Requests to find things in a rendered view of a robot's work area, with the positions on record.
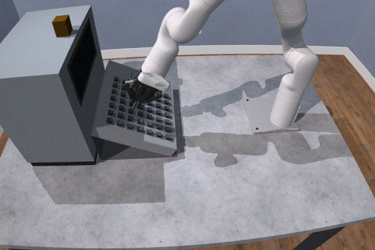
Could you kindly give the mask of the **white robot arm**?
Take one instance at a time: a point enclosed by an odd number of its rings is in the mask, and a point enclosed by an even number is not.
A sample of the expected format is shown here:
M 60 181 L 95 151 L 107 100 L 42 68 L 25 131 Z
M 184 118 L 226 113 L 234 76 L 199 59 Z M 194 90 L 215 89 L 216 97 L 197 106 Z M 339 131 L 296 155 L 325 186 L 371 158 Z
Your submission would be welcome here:
M 187 10 L 181 7 L 171 9 L 162 21 L 157 41 L 141 67 L 138 80 L 167 92 L 170 85 L 164 78 L 179 53 L 178 44 L 193 40 L 223 1 L 189 0 Z M 274 125 L 286 128 L 295 122 L 301 99 L 319 59 L 302 38 L 301 30 L 308 17 L 306 0 L 272 0 L 272 6 L 282 39 L 284 61 L 294 73 L 283 76 L 270 120 Z

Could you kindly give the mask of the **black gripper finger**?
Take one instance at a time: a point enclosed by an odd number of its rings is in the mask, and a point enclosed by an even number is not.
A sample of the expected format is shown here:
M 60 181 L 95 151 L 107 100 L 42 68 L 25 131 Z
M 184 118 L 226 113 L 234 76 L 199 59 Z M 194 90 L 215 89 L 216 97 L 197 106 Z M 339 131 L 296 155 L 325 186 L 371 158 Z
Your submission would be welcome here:
M 132 98 L 131 106 L 134 109 L 144 87 L 143 87 L 143 85 L 139 86 L 138 91 L 136 91 L 134 93 L 134 91 L 132 89 L 132 85 L 133 85 L 133 80 L 129 80 L 129 79 L 125 80 L 125 88 L 128 92 L 129 97 Z
M 139 108 L 139 106 L 142 102 L 149 103 L 151 101 L 162 98 L 162 91 L 161 90 L 158 90 L 157 92 L 152 93 L 152 94 L 150 94 L 150 93 L 151 93 L 151 88 L 148 88 L 144 94 L 141 94 L 134 109 Z

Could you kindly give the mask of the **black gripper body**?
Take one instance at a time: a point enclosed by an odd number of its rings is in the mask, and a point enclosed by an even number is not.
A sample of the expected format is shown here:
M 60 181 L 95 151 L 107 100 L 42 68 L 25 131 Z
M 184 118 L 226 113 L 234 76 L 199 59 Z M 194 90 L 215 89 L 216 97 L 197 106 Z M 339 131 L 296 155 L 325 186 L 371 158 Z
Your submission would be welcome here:
M 142 68 L 140 69 L 138 75 L 137 75 L 136 77 L 134 77 L 134 79 L 133 79 L 133 84 L 134 84 L 135 90 L 138 91 L 139 86 L 143 85 L 144 89 L 142 90 L 142 93 L 141 93 L 141 94 L 144 94 L 148 88 L 151 88 L 151 93 L 150 93 L 150 94 L 157 92 L 158 89 L 153 88 L 153 87 L 151 87 L 151 86 L 149 86 L 149 85 L 146 85 L 146 84 L 144 84 L 144 83 L 141 83 L 141 82 L 138 80 L 138 76 L 140 75 L 140 73 L 142 73 Z M 150 94 L 149 94 L 149 95 L 150 95 Z

